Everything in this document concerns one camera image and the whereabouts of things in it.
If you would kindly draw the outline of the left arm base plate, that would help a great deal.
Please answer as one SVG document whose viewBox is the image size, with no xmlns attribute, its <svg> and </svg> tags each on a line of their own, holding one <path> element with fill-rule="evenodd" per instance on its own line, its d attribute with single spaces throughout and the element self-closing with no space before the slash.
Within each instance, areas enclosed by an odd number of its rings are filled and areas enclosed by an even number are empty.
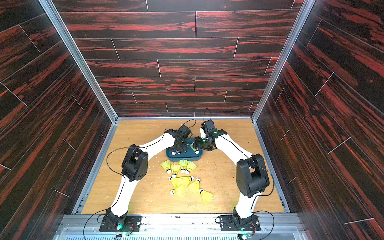
<svg viewBox="0 0 384 240">
<path fill-rule="evenodd" d="M 142 216 L 126 215 L 122 217 L 104 216 L 100 232 L 138 232 L 142 223 Z"/>
</svg>

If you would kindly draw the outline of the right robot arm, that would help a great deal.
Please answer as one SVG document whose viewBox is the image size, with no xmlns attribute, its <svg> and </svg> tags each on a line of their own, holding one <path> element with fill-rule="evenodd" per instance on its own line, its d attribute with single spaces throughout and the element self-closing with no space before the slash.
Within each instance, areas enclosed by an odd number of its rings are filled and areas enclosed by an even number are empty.
<svg viewBox="0 0 384 240">
<path fill-rule="evenodd" d="M 218 130 L 212 120 L 204 121 L 193 147 L 206 151 L 218 149 L 236 165 L 236 183 L 241 193 L 234 208 L 234 220 L 249 221 L 255 205 L 270 185 L 268 171 L 262 155 L 254 155 L 239 144 L 224 130 Z"/>
</svg>

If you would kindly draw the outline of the teal plastic storage box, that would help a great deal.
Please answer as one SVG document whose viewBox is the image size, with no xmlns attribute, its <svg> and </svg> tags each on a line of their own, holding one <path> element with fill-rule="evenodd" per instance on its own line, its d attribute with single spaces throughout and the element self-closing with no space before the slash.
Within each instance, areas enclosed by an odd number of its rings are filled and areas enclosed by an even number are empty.
<svg viewBox="0 0 384 240">
<path fill-rule="evenodd" d="M 186 141 L 187 143 L 187 152 L 186 153 L 181 153 L 180 155 L 172 156 L 172 151 L 170 148 L 166 149 L 166 156 L 167 158 L 173 163 L 173 162 L 178 162 L 179 160 L 188 160 L 188 161 L 198 161 L 201 159 L 203 155 L 203 151 L 199 150 L 200 153 L 197 155 L 195 154 L 195 151 L 191 149 L 190 144 L 194 143 L 195 138 L 190 138 Z"/>
</svg>

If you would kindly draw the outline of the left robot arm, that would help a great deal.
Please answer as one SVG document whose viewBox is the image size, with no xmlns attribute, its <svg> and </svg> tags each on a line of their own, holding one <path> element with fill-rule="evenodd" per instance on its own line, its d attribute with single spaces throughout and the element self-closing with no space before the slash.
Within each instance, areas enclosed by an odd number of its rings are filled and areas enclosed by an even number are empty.
<svg viewBox="0 0 384 240">
<path fill-rule="evenodd" d="M 113 204 L 106 210 L 106 215 L 112 219 L 125 215 L 137 184 L 147 174 L 149 160 L 168 148 L 176 153 L 185 153 L 186 140 L 190 134 L 191 130 L 182 126 L 178 130 L 166 130 L 163 135 L 149 143 L 129 146 L 122 162 L 121 183 Z"/>
</svg>

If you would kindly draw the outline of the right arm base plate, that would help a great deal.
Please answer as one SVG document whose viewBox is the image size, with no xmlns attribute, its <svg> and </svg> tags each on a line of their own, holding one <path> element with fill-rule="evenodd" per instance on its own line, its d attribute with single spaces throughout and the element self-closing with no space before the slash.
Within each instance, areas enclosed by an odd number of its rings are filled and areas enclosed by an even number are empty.
<svg viewBox="0 0 384 240">
<path fill-rule="evenodd" d="M 260 231 L 259 218 L 256 215 L 251 215 L 245 219 L 241 219 L 238 215 L 221 215 L 215 219 L 215 222 L 220 225 L 222 232 L 235 231 Z"/>
</svg>

